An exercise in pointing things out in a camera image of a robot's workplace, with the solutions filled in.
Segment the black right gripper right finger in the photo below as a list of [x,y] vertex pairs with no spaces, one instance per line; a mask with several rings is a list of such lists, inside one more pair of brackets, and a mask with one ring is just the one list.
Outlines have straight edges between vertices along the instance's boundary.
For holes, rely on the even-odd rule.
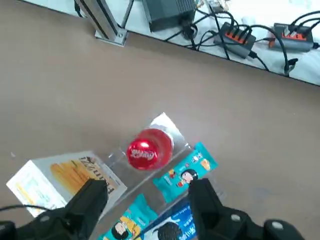
[[224,206],[207,178],[189,184],[188,199],[199,240],[303,240],[290,223],[267,219],[262,226],[244,211]]

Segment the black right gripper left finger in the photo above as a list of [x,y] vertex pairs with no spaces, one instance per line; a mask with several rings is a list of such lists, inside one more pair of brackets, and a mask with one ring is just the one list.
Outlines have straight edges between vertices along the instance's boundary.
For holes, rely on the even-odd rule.
[[64,206],[49,209],[31,204],[16,204],[0,210],[39,209],[41,214],[16,227],[13,221],[0,222],[2,240],[88,240],[108,202],[105,180],[89,179]]

